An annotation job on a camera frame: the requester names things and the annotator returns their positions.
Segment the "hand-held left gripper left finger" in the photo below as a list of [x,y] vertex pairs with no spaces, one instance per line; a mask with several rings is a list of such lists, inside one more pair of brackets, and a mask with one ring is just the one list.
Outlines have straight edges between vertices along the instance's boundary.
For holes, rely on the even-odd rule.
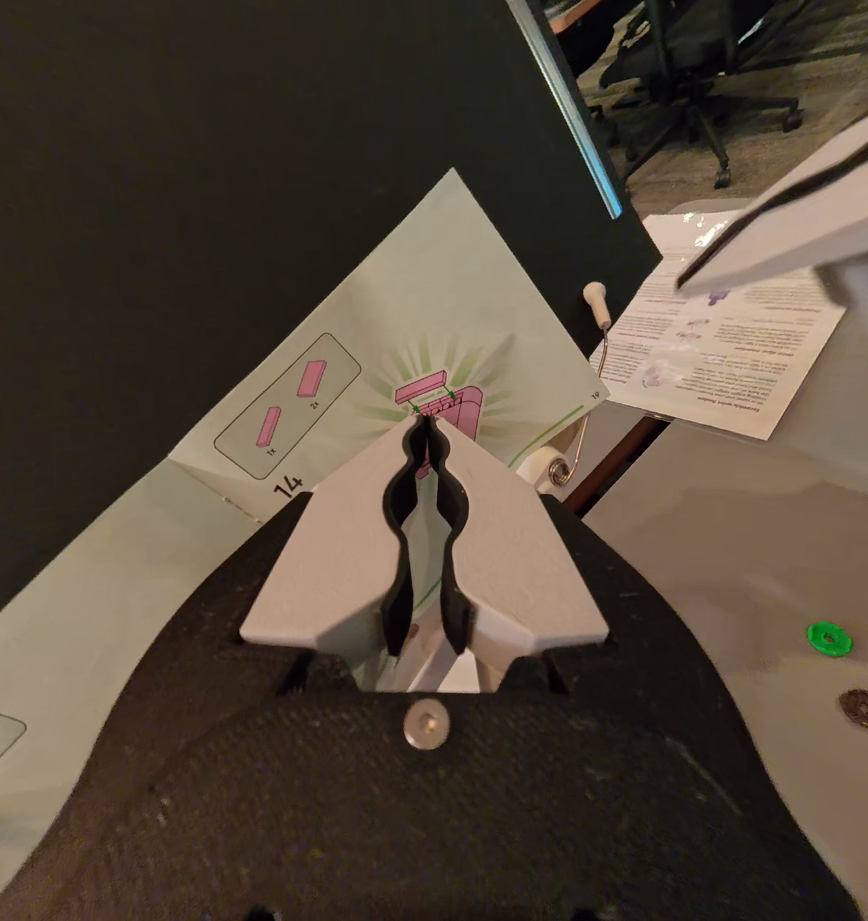
[[427,450],[428,417],[407,417],[311,491],[244,641],[341,659],[401,652],[414,604],[404,525]]

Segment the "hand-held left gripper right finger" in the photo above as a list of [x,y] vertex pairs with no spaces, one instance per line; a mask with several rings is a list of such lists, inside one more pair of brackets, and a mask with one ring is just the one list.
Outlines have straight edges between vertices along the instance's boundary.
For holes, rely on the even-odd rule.
[[551,496],[444,421],[428,424],[437,510],[449,526],[440,611],[453,651],[496,692],[520,658],[601,646],[609,626],[549,513]]

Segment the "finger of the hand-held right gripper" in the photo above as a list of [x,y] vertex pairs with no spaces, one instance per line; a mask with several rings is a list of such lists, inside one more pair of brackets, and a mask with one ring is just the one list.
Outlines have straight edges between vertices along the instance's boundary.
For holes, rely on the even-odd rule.
[[868,115],[746,208],[693,270],[799,270],[868,253]]
[[707,295],[813,269],[831,300],[868,328],[868,152],[741,211],[681,271],[675,290]]

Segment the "white book stand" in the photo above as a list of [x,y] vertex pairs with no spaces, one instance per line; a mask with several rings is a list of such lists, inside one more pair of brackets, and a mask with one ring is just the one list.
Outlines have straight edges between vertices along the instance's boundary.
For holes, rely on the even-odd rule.
[[[531,453],[516,469],[517,474],[542,495],[558,497],[570,485],[580,466],[589,414],[609,394],[602,382],[612,326],[605,285],[598,281],[589,282],[582,295],[601,331],[601,345],[598,348],[600,358],[598,366],[592,370],[597,380],[591,383],[589,408],[579,415],[576,435],[566,447],[557,449],[551,444],[545,444]],[[440,600],[435,599],[422,614],[414,617],[401,654],[397,657],[381,654],[378,682],[374,689],[392,692],[424,684],[431,684],[433,689],[438,689],[455,661],[456,655],[441,636]]]

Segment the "brick instruction booklet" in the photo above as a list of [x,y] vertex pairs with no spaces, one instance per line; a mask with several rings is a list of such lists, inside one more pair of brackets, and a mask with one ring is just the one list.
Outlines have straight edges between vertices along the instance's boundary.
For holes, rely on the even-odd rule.
[[265,361],[0,612],[0,893],[181,602],[289,500],[477,389],[517,468],[606,396],[451,170]]

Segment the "printed paper sheet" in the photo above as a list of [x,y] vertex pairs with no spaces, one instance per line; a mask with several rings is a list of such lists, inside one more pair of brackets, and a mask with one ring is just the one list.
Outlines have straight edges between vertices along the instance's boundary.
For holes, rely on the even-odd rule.
[[812,269],[687,297],[677,276],[734,211],[653,214],[661,262],[590,358],[619,404],[768,440],[845,308]]

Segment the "black office chair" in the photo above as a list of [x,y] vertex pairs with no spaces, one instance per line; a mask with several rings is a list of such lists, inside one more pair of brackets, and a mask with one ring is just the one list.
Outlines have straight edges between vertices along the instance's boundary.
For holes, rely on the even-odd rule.
[[642,148],[633,137],[622,138],[622,181],[627,183],[683,134],[691,144],[704,141],[718,164],[714,189],[728,189],[729,156],[715,121],[734,109],[782,111],[782,130],[798,130],[803,123],[798,97],[715,95],[713,88],[719,78],[739,75],[807,5],[796,2],[785,13],[773,14],[782,2],[645,2],[646,36],[621,48],[600,78],[601,88],[636,80],[636,93],[622,105],[645,102],[660,112],[658,127]]

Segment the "cluster of green leaf pieces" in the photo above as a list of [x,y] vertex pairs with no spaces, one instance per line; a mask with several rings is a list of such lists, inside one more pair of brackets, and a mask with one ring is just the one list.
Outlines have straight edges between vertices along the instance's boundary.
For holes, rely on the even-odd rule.
[[835,586],[821,602],[820,616],[806,631],[814,649],[832,658],[855,655],[868,660],[868,576]]

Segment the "wooden office desk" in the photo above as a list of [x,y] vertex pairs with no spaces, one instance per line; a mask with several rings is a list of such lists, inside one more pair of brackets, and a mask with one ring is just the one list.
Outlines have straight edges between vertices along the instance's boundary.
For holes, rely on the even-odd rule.
[[550,29],[559,35],[601,3],[595,0],[558,1],[552,6],[544,6],[543,11]]

